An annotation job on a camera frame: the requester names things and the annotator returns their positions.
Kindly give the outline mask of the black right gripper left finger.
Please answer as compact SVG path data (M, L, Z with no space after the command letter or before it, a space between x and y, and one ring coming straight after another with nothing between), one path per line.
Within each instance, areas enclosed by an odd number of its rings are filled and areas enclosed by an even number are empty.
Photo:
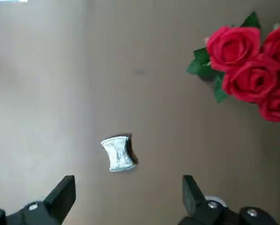
M10 215L0 209L0 225L61 225L75 200L75 177L67 175L43 201L31 202Z

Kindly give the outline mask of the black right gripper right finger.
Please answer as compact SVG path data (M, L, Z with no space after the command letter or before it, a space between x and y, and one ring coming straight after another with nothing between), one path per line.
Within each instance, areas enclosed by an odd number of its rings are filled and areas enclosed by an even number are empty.
M234 212L218 200L206 199L191 175L183 176L182 199L187 215L180 225L278 225L261 208L248 206Z

